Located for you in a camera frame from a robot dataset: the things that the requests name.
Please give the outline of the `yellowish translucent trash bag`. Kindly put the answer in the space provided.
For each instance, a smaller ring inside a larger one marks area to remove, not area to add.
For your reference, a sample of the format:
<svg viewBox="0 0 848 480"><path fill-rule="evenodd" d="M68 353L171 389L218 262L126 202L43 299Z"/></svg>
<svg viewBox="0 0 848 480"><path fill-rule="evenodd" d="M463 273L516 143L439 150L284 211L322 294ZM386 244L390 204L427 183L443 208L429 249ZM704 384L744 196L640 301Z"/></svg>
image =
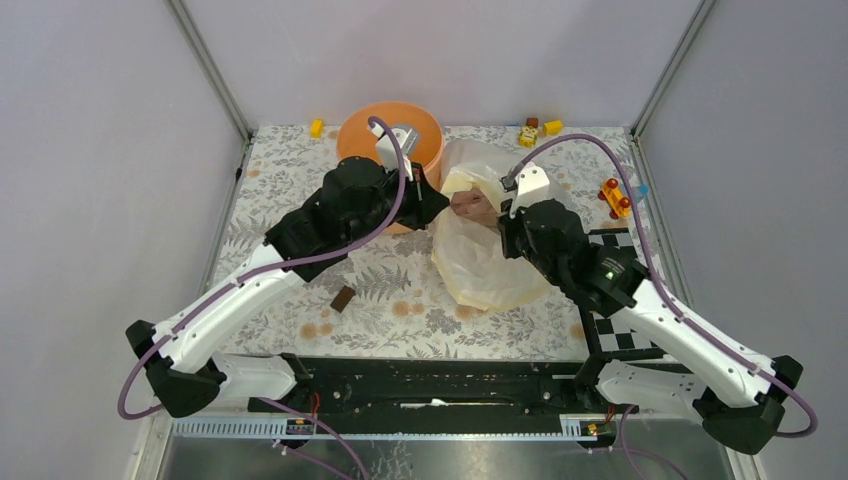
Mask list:
<svg viewBox="0 0 848 480"><path fill-rule="evenodd" d="M443 152L441 193L479 188L500 213L509 198L501 178L521 157L475 140L453 140ZM503 256L497 228L460 218L449 207L430 224L432 260L448 293L465 306L506 311L548 294L552 286L524 259Z"/></svg>

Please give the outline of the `pink translucent trash bag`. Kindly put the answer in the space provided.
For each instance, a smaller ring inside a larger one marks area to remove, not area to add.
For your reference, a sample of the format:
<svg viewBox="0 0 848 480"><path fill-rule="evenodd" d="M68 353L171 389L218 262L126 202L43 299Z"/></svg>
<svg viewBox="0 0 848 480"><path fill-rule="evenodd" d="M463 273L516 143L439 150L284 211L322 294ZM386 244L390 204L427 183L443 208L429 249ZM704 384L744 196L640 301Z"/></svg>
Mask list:
<svg viewBox="0 0 848 480"><path fill-rule="evenodd" d="M495 228L498 212L479 188L455 192L450 201L453 213L460 218Z"/></svg>

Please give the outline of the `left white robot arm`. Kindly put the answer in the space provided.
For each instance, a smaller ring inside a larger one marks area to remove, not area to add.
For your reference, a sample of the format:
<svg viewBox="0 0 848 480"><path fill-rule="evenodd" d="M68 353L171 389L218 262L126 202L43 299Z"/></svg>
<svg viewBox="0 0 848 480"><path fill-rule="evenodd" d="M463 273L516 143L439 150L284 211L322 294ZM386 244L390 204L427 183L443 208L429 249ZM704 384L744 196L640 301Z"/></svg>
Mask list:
<svg viewBox="0 0 848 480"><path fill-rule="evenodd" d="M174 418L223 399L268 398L285 410L301 409L311 387L292 355L225 354L221 345L388 226L423 229L449 204L418 164L399 173L365 157L343 160L221 283L165 321L138 320L127 328L139 358L135 369L145 373L161 408Z"/></svg>

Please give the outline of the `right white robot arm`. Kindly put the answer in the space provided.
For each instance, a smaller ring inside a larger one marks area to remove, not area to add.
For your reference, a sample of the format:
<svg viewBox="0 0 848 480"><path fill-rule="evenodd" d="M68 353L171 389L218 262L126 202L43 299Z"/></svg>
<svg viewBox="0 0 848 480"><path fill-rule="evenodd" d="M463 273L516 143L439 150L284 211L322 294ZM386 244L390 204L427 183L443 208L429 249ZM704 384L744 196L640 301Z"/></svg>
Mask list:
<svg viewBox="0 0 848 480"><path fill-rule="evenodd" d="M687 369L675 374L593 356L573 386L583 410L610 402L671 413L748 455L780 436L783 403L804 370L796 359L768 357L727 337L669 294L635 253L591 242L580 217L554 199L502 202L497 228L506 258L527 261L579 308L645 336Z"/></svg>

